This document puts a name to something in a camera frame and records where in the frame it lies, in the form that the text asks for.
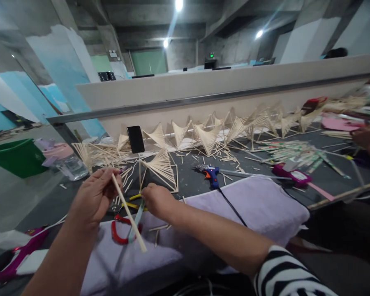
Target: concrete floor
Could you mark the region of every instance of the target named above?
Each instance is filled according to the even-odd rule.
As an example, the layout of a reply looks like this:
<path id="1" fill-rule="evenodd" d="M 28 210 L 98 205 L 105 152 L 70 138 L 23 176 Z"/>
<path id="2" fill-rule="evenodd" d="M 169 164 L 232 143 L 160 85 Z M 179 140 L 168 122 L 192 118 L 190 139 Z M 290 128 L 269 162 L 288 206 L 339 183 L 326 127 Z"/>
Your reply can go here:
<path id="1" fill-rule="evenodd" d="M 28 138 L 63 139 L 48 125 L 32 129 L 1 141 L 0 144 Z M 63 175 L 48 170 L 21 179 L 0 167 L 0 231 L 14 229 L 20 221 L 59 183 Z"/>

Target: plastic water bottle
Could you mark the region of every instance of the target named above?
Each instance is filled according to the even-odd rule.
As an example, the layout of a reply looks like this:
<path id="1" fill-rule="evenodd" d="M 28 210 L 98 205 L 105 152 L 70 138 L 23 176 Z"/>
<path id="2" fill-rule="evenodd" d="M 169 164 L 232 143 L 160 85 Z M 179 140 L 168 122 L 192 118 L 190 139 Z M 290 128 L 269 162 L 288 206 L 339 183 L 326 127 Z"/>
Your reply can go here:
<path id="1" fill-rule="evenodd" d="M 55 144 L 52 148 L 42 151 L 51 165 L 57 167 L 70 181 L 77 181 L 85 177 L 89 171 L 83 162 L 66 143 Z"/>

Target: striped sleeve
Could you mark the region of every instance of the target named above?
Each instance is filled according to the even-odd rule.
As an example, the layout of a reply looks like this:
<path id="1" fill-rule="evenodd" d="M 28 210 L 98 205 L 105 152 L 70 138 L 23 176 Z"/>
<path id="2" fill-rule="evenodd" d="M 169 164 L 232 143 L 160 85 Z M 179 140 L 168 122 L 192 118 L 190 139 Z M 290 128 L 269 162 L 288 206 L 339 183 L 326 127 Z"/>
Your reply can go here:
<path id="1" fill-rule="evenodd" d="M 258 296 L 337 296 L 286 249 L 272 246 L 254 278 Z"/>

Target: workbench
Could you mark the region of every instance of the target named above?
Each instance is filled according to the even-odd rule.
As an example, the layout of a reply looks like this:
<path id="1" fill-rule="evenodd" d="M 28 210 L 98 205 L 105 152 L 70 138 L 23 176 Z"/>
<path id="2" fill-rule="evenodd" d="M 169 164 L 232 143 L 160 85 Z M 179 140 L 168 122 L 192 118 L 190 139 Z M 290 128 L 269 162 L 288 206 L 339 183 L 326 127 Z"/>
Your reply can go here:
<path id="1" fill-rule="evenodd" d="M 331 138 L 327 136 L 323 136 L 320 134 L 320 131 L 309 132 L 306 134 L 299 134 L 292 136 L 285 141 L 292 141 L 292 140 L 300 140 L 300 141 L 309 141 L 310 144 L 314 145 L 316 148 L 321 148 L 327 145 L 333 145 L 337 143 L 342 143 L 343 140 L 337 138 Z M 262 136 L 261 139 L 268 139 L 268 137 Z M 244 145 L 250 147 L 250 143 L 247 139 L 238 139 Z M 234 143 L 233 146 L 241 147 L 240 145 Z M 248 160 L 245 157 L 251 157 L 247 153 L 231 149 L 233 155 L 239 160 L 241 163 L 241 168 L 244 169 L 248 173 L 255 173 L 255 174 L 264 174 L 264 175 L 271 175 L 271 169 L 269 169 L 269 164 L 260 164 L 258 162 Z M 210 191 L 210 183 L 208 180 L 204 179 L 204 175 L 195 172 L 193 170 L 194 166 L 197 164 L 202 164 L 203 160 L 201 155 L 198 155 L 198 151 L 191 151 L 187 157 L 183 158 L 183 164 L 181 163 L 181 157 L 175 155 L 175 153 L 171 153 L 175 163 L 178 166 L 178 188 L 179 193 L 174 194 L 176 199 L 181 199 L 182 196 L 189 197 L 194 196 L 200 193 Z M 191 155 L 198 155 L 199 159 L 196 161 Z M 258 156 L 262 158 L 268 158 L 268 154 L 266 152 L 258 152 Z M 145 159 L 146 162 L 150 161 L 152 157 Z M 220 162 L 217 158 L 216 160 L 213 157 L 205 157 L 206 164 L 211 164 L 213 166 L 218 166 L 222 169 L 227 170 L 234 170 L 234 165 L 230 165 L 231 162 Z M 313 178 L 313 183 L 317 186 L 321 187 L 325 191 L 329 192 L 333 196 L 337 196 L 338 200 L 345 200 L 351 194 L 353 194 L 354 189 L 360 186 L 358 179 L 355 175 L 355 171 L 352 168 L 352 165 L 349 161 L 345 160 L 341 157 L 329 156 L 331 162 L 333 162 L 338 168 L 340 168 L 345 174 L 349 175 L 351 179 L 344 179 L 338 173 L 333 171 L 329 166 L 323 164 L 319 166 L 319 168 L 311 175 Z M 367 187 L 367 190 L 370 190 L 370 168 L 359 167 L 359 171 L 364 179 L 364 183 Z M 134 173 L 132 175 L 133 182 L 125 194 L 125 197 L 129 198 L 133 195 L 138 194 L 139 192 L 139 179 L 138 179 L 138 165 L 136 166 Z M 241 179 L 238 176 L 230 177 L 233 181 L 226 179 L 227 184 L 231 182 L 235 182 L 236 180 Z M 220 186 L 223 187 L 223 176 L 218 175 L 218 181 Z M 160 184 L 161 182 L 157 179 L 153 174 L 147 173 L 146 179 L 144 181 L 144 187 L 149 182 L 155 182 Z M 69 210 L 69 207 L 72 203 L 73 198 L 75 197 L 79 187 L 82 184 L 82 180 L 71 182 L 68 181 L 67 178 L 63 178 L 62 184 L 64 184 L 67 189 L 60 187 L 59 185 L 52 190 L 50 194 L 48 194 L 31 212 L 27 217 L 16 227 L 19 231 L 27 231 L 32 228 L 36 228 L 45 224 L 53 224 L 57 222 L 60 218 L 62 218 Z M 294 189 L 286 189 L 287 193 L 291 195 L 294 199 L 298 202 L 303 204 L 304 206 L 308 207 L 310 210 L 316 210 L 320 207 L 327 206 L 332 202 L 328 201 L 324 197 L 322 197 L 318 192 L 313 190 L 312 188 L 308 188 L 305 193 L 294 190 Z M 113 215 L 108 214 L 103 221 L 110 221 L 113 219 Z M 48 248 L 52 241 L 54 240 L 57 232 L 60 229 L 60 225 L 51 229 L 44 245 L 42 248 Z M 22 290 L 30 280 L 31 276 L 25 276 L 17 278 L 16 280 L 11 281 L 2 289 L 0 289 L 0 295 L 20 295 Z"/>

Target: black smartphone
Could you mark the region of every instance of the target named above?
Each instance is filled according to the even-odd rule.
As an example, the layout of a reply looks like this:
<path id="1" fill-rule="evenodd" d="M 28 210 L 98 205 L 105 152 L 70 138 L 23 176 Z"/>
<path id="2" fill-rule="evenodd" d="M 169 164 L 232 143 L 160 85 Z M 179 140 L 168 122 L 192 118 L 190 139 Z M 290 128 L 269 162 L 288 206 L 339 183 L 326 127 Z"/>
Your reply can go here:
<path id="1" fill-rule="evenodd" d="M 144 152 L 143 135 L 141 134 L 141 128 L 139 125 L 128 127 L 127 134 L 129 135 L 130 147 L 133 153 Z"/>

